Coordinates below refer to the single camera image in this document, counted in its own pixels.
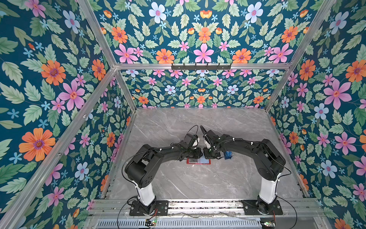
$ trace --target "wire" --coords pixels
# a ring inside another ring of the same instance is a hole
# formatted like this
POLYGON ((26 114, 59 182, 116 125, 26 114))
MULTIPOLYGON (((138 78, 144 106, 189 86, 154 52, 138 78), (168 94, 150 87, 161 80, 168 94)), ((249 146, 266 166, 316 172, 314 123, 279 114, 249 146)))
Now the wire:
POLYGON ((295 225, 296 225, 296 223, 297 223, 297 212, 296 212, 296 209, 295 209, 295 207, 294 206, 292 206, 292 204, 290 204, 287 200, 285 200, 285 199, 282 199, 281 197, 279 197, 279 196, 277 196, 278 198, 280 198, 281 200, 284 200, 284 201, 286 201, 289 205, 291 205, 291 207, 295 210, 295 214, 296 214, 296 220, 295 220, 295 224, 292 226, 292 227, 290 227, 289 229, 292 229, 292 228, 294 228, 295 227, 295 225))

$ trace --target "light blue flower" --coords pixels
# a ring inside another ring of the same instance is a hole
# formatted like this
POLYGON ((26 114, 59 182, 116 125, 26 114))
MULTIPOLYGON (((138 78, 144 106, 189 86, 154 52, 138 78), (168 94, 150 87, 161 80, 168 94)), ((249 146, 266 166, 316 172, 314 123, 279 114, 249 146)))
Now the light blue flower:
POLYGON ((14 157, 9 158, 9 160, 13 160, 13 163, 16 164, 19 160, 22 160, 21 156, 22 154, 14 152, 14 157))
POLYGON ((116 14, 116 13, 113 13, 113 17, 117 20, 118 19, 118 14, 116 14))
POLYGON ((32 54, 32 52, 33 52, 33 50, 28 50, 27 48, 24 48, 24 51, 25 52, 23 52, 23 54, 24 55, 28 55, 28 58, 30 58, 31 56, 34 56, 33 54, 32 54))
POLYGON ((47 121, 48 121, 47 119, 45 119, 44 121, 42 119, 40 119, 41 124, 39 124, 38 127, 42 127, 44 129, 45 126, 48 126, 47 121))
POLYGON ((61 216, 61 220, 59 221, 59 224, 64 224, 65 221, 66 221, 66 215, 61 216))
POLYGON ((211 20, 212 20, 213 22, 215 22, 215 21, 217 20, 217 14, 216 14, 216 15, 212 15, 211 20))
POLYGON ((199 21, 200 20, 199 15, 194 15, 193 20, 196 20, 196 22, 199 21))
POLYGON ((46 111, 47 109, 50 109, 49 107, 50 105, 51 105, 50 103, 47 103, 47 101, 45 101, 43 104, 41 104, 41 107, 44 107, 46 111))
POLYGON ((13 109, 11 109, 11 112, 10 112, 10 111, 8 111, 8 112, 7 112, 7 114, 8 114, 8 115, 11 115, 11 119, 13 119, 13 118, 14 118, 14 116, 15 116, 15 117, 17 117, 17 118, 19 117, 19 116, 18 116, 19 111, 15 111, 15 109, 14 109, 14 108, 13 108, 13 109))

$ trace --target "small blue flower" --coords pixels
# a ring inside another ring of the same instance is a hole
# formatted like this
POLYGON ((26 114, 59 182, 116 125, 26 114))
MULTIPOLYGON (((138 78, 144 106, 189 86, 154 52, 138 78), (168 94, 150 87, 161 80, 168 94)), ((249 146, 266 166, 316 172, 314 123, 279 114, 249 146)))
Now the small blue flower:
POLYGON ((65 169, 65 171, 63 171, 63 172, 61 173, 61 175, 62 175, 61 179, 66 178, 66 175, 67 175, 67 174, 68 174, 68 171, 65 169))
POLYGON ((61 216, 61 220, 59 221, 59 224, 64 224, 65 221, 66 221, 66 215, 61 216))
POLYGON ((212 20, 213 22, 215 22, 215 21, 217 20, 217 14, 216 14, 216 15, 212 15, 211 20, 212 20))
POLYGON ((27 48, 24 48, 24 51, 25 51, 25 52, 23 52, 23 54, 24 54, 24 55, 28 55, 28 58, 30 58, 31 56, 34 56, 34 55, 32 54, 33 50, 31 50, 31 49, 30 49, 30 50, 28 51, 28 49, 27 49, 27 48))
POLYGON ((100 14, 99 16, 100 16, 100 19, 101 19, 101 20, 103 20, 103 22, 105 22, 105 20, 107 20, 107 19, 105 18, 105 15, 104 15, 104 14, 100 14))
POLYGON ((7 112, 7 114, 8 114, 8 115, 11 115, 11 119, 13 119, 13 118, 14 118, 14 116, 15 116, 15 117, 17 117, 17 118, 19 117, 19 116, 17 115, 17 114, 19 114, 19 111, 15 111, 15 109, 14 109, 14 108, 13 108, 13 109, 11 109, 11 112, 10 112, 10 111, 8 111, 8 112, 7 112))
POLYGON ((172 11, 170 11, 170 10, 167 10, 167 11, 165 11, 164 12, 167 16, 171 16, 172 15, 172 11))
POLYGON ((14 157, 9 158, 9 160, 13 160, 13 163, 16 164, 19 160, 22 160, 21 156, 22 154, 14 152, 14 157))
POLYGON ((116 13, 113 13, 113 17, 117 20, 118 19, 118 14, 116 14, 116 13))
POLYGON ((46 111, 47 109, 50 109, 49 107, 50 105, 51 105, 50 103, 47 103, 47 101, 45 101, 43 104, 41 104, 41 107, 44 107, 46 111))
POLYGON ((193 20, 196 20, 196 22, 199 21, 200 20, 199 15, 194 15, 193 20))
POLYGON ((47 119, 45 119, 44 121, 42 119, 40 119, 41 124, 39 124, 38 127, 42 127, 44 129, 45 126, 48 126, 47 121, 48 121, 47 119))
POLYGON ((44 47, 42 46, 42 43, 38 43, 38 42, 34 42, 36 44, 36 49, 39 49, 40 51, 42 51, 42 49, 44 49, 44 47))

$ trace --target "gray marble surface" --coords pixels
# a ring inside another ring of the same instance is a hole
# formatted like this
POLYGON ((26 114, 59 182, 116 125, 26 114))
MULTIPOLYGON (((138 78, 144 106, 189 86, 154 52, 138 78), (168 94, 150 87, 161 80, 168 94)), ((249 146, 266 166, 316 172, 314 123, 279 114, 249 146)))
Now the gray marble surface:
MULTIPOLYGON (((196 124, 218 135, 225 133, 252 141, 269 139, 283 154, 270 122, 262 109, 138 110, 119 166, 143 144, 165 147, 172 142, 178 143, 196 124)), ((198 136, 202 139, 200 129, 198 136)), ((203 140, 199 146, 205 146, 203 140)), ((152 186, 158 199, 256 198, 261 187, 261 176, 250 157, 234 153, 232 159, 211 160, 210 165, 188 165, 186 161, 163 163, 152 186)), ((122 177, 121 168, 117 170, 110 190, 107 195, 109 199, 127 199, 136 195, 133 184, 122 177)), ((281 179, 277 192, 283 198, 302 197, 293 175, 281 179)))

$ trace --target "pink flower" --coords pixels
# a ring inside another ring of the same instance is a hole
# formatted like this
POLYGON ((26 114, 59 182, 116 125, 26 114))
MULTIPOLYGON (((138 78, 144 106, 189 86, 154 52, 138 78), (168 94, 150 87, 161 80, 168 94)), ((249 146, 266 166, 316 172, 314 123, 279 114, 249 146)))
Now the pink flower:
POLYGON ((266 49, 265 51, 264 51, 264 55, 265 56, 270 56, 271 54, 273 54, 273 50, 274 50, 275 48, 271 48, 271 46, 270 47, 268 47, 268 49, 266 49))
POLYGON ((77 108, 81 108, 84 105, 84 99, 81 98, 84 95, 85 90, 78 89, 78 83, 76 80, 71 81, 71 87, 67 83, 62 84, 66 92, 61 92, 59 94, 60 99, 67 101, 67 110, 71 111, 74 108, 74 103, 77 108))
POLYGON ((350 137, 347 139, 347 133, 346 132, 343 132, 342 133, 342 138, 340 138, 339 136, 335 136, 334 139, 337 141, 337 142, 340 142, 340 143, 337 143, 336 144, 336 148, 337 149, 340 149, 342 148, 342 152, 344 155, 347 155, 348 154, 348 150, 351 150, 352 152, 356 152, 356 147, 354 147, 353 145, 351 145, 352 143, 355 143, 356 142, 356 138, 354 137, 350 137))
POLYGON ((153 75, 158 75, 158 77, 160 78, 162 75, 165 75, 164 69, 154 70, 153 75))
POLYGON ((221 42, 220 43, 220 46, 219 46, 219 48, 221 49, 221 51, 228 50, 228 47, 229 47, 229 45, 228 45, 227 41, 221 42))
POLYGON ((60 98, 56 98, 56 101, 52 100, 51 103, 54 105, 52 107, 52 110, 57 110, 58 113, 61 113, 61 110, 66 109, 65 106, 63 106, 65 104, 65 101, 60 101, 60 98))
POLYGON ((148 81, 149 81, 149 84, 151 84, 153 86, 156 84, 155 78, 150 77, 150 79, 148 81))
POLYGON ((90 140, 90 138, 88 137, 87 134, 85 136, 82 135, 81 141, 79 142, 79 144, 83 144, 83 148, 85 148, 85 145, 89 145, 89 140, 90 140))
POLYGON ((236 72, 236 69, 224 70, 223 75, 229 78, 230 76, 234 76, 234 72, 236 72))
POLYGON ((72 143, 74 143, 76 141, 76 137, 74 137, 73 138, 73 140, 70 142, 70 145, 67 147, 67 149, 65 150, 65 152, 64 152, 64 154, 65 155, 68 155, 68 153, 69 153, 69 149, 71 149, 71 150, 74 150, 75 149, 75 146, 74 146, 74 144, 72 144, 72 143))
POLYGON ((53 169, 52 173, 49 175, 49 177, 46 180, 46 183, 45 183, 46 186, 49 186, 49 184, 51 184, 52 177, 55 178, 55 179, 60 179, 60 177, 61 177, 60 173, 57 172, 57 171, 59 171, 62 168, 62 166, 64 166, 63 163, 60 163, 60 164, 56 165, 56 167, 53 169))
POLYGON ((347 82, 342 84, 341 87, 339 87, 339 80, 335 79, 332 83, 332 88, 325 88, 324 89, 324 94, 326 95, 330 95, 329 97, 327 97, 324 101, 324 104, 328 105, 331 104, 333 102, 333 107, 338 110, 339 107, 341 106, 341 101, 344 102, 348 102, 350 101, 352 98, 349 94, 344 93, 345 91, 347 91, 351 86, 351 82, 347 82))
POLYGON ((330 141, 327 138, 328 135, 323 135, 322 133, 320 133, 320 137, 317 137, 317 139, 319 140, 319 145, 323 144, 323 147, 326 147, 326 144, 330 143, 330 141))
POLYGON ((333 80, 335 80, 335 78, 332 73, 330 75, 325 75, 325 80, 323 80, 323 83, 325 83, 324 86, 328 86, 328 84, 331 86, 333 80))
POLYGON ((197 55, 198 57, 196 57, 195 62, 200 62, 202 60, 202 63, 206 62, 211 62, 211 57, 209 57, 210 55, 213 54, 213 50, 207 50, 207 44, 203 43, 201 45, 201 51, 196 49, 193 51, 195 55, 197 55))
POLYGON ((360 200, 363 202, 366 198, 366 191, 365 191, 363 184, 359 184, 359 187, 354 184, 353 188, 355 189, 353 191, 353 194, 355 194, 356 196, 359 196, 360 200))
POLYGON ((134 54, 136 54, 137 57, 143 56, 142 52, 143 52, 143 50, 140 50, 139 47, 134 48, 134 54))
POLYGON ((295 161, 296 161, 296 164, 300 164, 301 158, 299 156, 295 156, 295 161))
POLYGON ((305 105, 305 103, 299 102, 298 104, 296 104, 296 106, 297 106, 296 110, 298 110, 300 112, 303 111, 304 105, 305 105))
POLYGON ((274 63, 278 63, 278 62, 286 62, 287 61, 287 55, 290 55, 293 50, 292 49, 288 49, 288 43, 286 43, 282 49, 280 49, 279 47, 275 47, 274 48, 274 55, 270 56, 268 59, 269 60, 274 60, 274 63))
POLYGON ((294 74, 291 73, 291 76, 288 78, 288 85, 291 86, 292 88, 294 87, 294 85, 298 82, 298 80, 296 79, 298 76, 298 74, 294 74))
POLYGON ((132 61, 138 60, 138 58, 136 56, 132 55, 134 53, 133 48, 128 48, 126 51, 125 46, 123 44, 119 44, 119 49, 120 50, 117 50, 117 49, 115 50, 115 54, 121 56, 119 58, 119 61, 121 63, 124 63, 127 60, 127 63, 132 64, 133 63, 132 61))
POLYGON ((180 70, 169 69, 169 72, 171 72, 170 76, 175 78, 179 78, 180 75, 183 75, 183 72, 181 72, 180 70))
POLYGON ((184 41, 182 41, 182 44, 180 44, 179 47, 181 51, 182 50, 187 51, 187 49, 189 48, 188 42, 184 43, 184 41))
POLYGON ((45 14, 43 13, 43 11, 46 10, 46 7, 39 3, 39 0, 28 0, 24 3, 24 5, 32 10, 35 17, 38 17, 38 15, 40 15, 41 17, 46 18, 45 14))
POLYGON ((216 86, 219 86, 220 84, 222 84, 222 79, 219 79, 218 77, 213 81, 213 84, 216 86))
POLYGON ((61 188, 59 190, 58 187, 55 187, 55 193, 48 194, 48 198, 50 201, 48 202, 48 206, 51 206, 53 203, 55 203, 55 206, 59 204, 59 200, 64 198, 64 194, 61 194, 64 191, 64 188, 61 188))
POLYGON ((241 73, 239 75, 243 75, 243 77, 247 77, 247 75, 251 75, 252 72, 249 69, 241 69, 241 73))
POLYGON ((284 137, 283 139, 282 139, 282 141, 283 141, 283 144, 285 145, 285 147, 286 147, 286 150, 287 150, 287 153, 288 154, 292 154, 292 152, 291 152, 291 149, 290 149, 290 147, 291 147, 291 142, 287 142, 287 139, 284 137))
POLYGON ((186 77, 186 79, 182 80, 182 85, 187 86, 187 85, 191 85, 191 80, 188 79, 188 77, 186 77))
POLYGON ((85 81, 85 79, 84 79, 84 75, 79 75, 78 74, 78 77, 77 78, 75 78, 75 80, 76 80, 76 82, 78 82, 78 86, 82 86, 82 87, 84 87, 84 83, 86 83, 86 81, 85 81))
POLYGON ((366 157, 362 156, 361 161, 362 161, 362 163, 357 160, 355 160, 353 162, 355 164, 355 166, 360 168, 356 171, 356 174, 359 176, 363 176, 366 173, 366 157))
POLYGON ((255 84, 256 81, 257 81, 257 79, 255 78, 255 76, 253 76, 252 78, 249 78, 248 83, 249 83, 249 85, 251 85, 251 84, 255 84))
POLYGON ((106 104, 106 102, 101 103, 102 105, 102 111, 104 111, 104 113, 108 110, 108 104, 106 104))
POLYGON ((300 96, 302 96, 303 98, 305 97, 305 92, 308 92, 309 91, 309 89, 307 89, 306 87, 307 87, 307 83, 304 83, 304 84, 300 83, 300 87, 298 87, 296 89, 296 91, 299 92, 298 93, 298 96, 299 97, 300 96))

